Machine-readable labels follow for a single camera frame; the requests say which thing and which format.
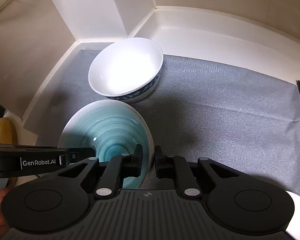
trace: gray mat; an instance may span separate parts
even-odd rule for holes
[[[42,122],[37,145],[57,145],[71,116],[103,99],[88,83],[98,51],[82,50]],[[158,87],[131,104],[155,145],[188,161],[206,156],[300,195],[300,96],[295,85],[251,70],[164,57]],[[143,188],[172,188],[152,169]]]

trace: white object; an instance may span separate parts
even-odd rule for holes
[[[129,109],[130,111],[132,111],[135,116],[142,122],[143,126],[145,127],[146,133],[147,133],[147,137],[148,137],[148,141],[149,141],[149,164],[148,164],[148,168],[146,171],[146,175],[143,178],[142,183],[140,184],[139,187],[141,187],[141,185],[143,184],[143,182],[146,180],[148,174],[149,174],[149,170],[153,164],[153,157],[154,157],[154,142],[153,142],[153,138],[151,135],[151,132],[146,124],[146,121],[142,118],[142,116],[132,107],[129,106],[128,104],[121,102],[121,101],[117,101],[117,100],[99,100],[93,103],[90,103],[86,106],[84,106],[83,108],[81,108],[78,112],[76,112],[68,121],[68,123],[66,124],[66,126],[64,127],[62,134],[60,136],[59,142],[58,142],[58,147],[60,147],[63,144],[63,134],[67,134],[67,133],[71,133],[72,131],[74,131],[76,129],[76,124],[78,123],[78,121],[80,119],[82,119],[82,117],[85,117],[88,113],[91,113],[94,109],[97,109],[99,107],[104,107],[104,106],[110,106],[110,107],[116,107],[116,106],[123,106],[127,109]]]
[[[287,191],[294,203],[294,213],[286,232],[295,240],[300,240],[300,196]]]
[[[112,190],[107,187],[102,187],[102,188],[97,189],[96,193],[99,196],[109,196],[112,193]]]
[[[128,95],[148,84],[161,70],[163,53],[153,41],[130,38],[111,44],[91,63],[89,84],[100,95]]]

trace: white baseboard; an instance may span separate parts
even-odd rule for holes
[[[164,54],[247,68],[296,84],[300,41],[269,26],[206,9],[157,6],[134,36]]]
[[[66,69],[81,49],[102,50],[121,39],[123,39],[123,37],[80,39],[75,41],[53,67],[32,98],[21,118],[21,126],[32,133],[39,134],[40,121],[49,109],[51,101],[62,82]]]

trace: white bowl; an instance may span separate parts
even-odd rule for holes
[[[88,80],[100,95],[124,102],[138,101],[157,85],[163,52],[145,38],[118,41],[101,51],[91,63]]]

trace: yellow object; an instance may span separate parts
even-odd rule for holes
[[[18,144],[17,133],[13,123],[8,118],[0,118],[0,143]]]

